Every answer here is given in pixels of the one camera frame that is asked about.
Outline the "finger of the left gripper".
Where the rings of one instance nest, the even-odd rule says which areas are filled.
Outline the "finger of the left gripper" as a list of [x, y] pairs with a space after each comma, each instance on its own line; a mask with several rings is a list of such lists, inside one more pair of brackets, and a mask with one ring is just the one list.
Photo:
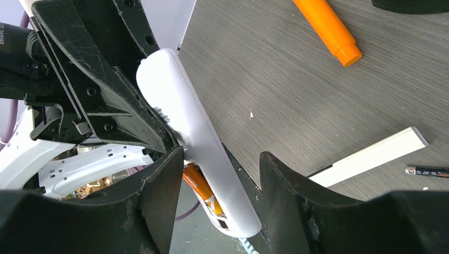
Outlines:
[[110, 1], [95, 7], [94, 11], [98, 15], [96, 45], [104, 65], [92, 68], [92, 78], [101, 89], [104, 105], [100, 110], [89, 110], [87, 115], [94, 121], [103, 122], [104, 133], [99, 138], [105, 143], [142, 146], [170, 153], [177, 147], [177, 141], [137, 86], [136, 73], [142, 59], [113, 66], [110, 63], [110, 25], [113, 23]]
[[110, 63], [139, 61], [159, 49], [141, 1], [110, 1]]

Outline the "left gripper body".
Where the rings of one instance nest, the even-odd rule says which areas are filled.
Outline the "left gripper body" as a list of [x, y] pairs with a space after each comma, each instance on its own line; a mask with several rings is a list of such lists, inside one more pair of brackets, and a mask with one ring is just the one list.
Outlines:
[[38, 88], [25, 102], [42, 114], [31, 136], [72, 144], [100, 144], [103, 122], [88, 117], [104, 105], [92, 68], [103, 66], [94, 8], [105, 1], [38, 1], [29, 4], [34, 31], [26, 53], [37, 65]]

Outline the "white remote control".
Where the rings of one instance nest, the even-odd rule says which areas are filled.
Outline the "white remote control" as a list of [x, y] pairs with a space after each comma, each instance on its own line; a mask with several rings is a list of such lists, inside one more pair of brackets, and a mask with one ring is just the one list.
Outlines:
[[195, 164], [221, 205], [224, 215], [213, 215], [196, 194], [212, 224], [231, 237], [256, 235], [261, 222], [178, 55], [171, 49], [152, 53], [141, 61], [136, 80], [184, 148], [186, 166]]

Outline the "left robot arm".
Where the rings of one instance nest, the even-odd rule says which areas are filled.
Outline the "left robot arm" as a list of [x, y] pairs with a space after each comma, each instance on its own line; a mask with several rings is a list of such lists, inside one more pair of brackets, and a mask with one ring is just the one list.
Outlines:
[[137, 83], [159, 48], [142, 1], [22, 5], [31, 29], [1, 24], [1, 98], [26, 104], [1, 142], [2, 189], [61, 199], [177, 147]]

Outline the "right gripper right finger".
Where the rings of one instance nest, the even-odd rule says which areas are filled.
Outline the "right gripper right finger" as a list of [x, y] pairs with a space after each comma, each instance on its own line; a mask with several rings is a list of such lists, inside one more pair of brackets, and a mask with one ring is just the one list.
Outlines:
[[448, 192], [334, 192], [270, 152], [259, 158], [272, 253], [448, 253]]

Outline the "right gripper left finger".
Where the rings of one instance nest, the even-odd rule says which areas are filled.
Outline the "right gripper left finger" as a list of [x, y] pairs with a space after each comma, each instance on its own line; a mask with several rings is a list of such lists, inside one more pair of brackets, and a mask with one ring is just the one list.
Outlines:
[[169, 253], [184, 151], [84, 199], [1, 192], [1, 253]]

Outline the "orange battery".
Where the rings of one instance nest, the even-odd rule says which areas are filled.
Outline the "orange battery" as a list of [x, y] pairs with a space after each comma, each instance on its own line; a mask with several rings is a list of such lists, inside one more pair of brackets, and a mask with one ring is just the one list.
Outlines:
[[223, 209], [216, 199], [206, 179], [196, 169], [195, 164], [187, 164], [183, 172], [183, 179], [198, 194], [203, 202], [210, 207], [213, 215], [224, 215]]

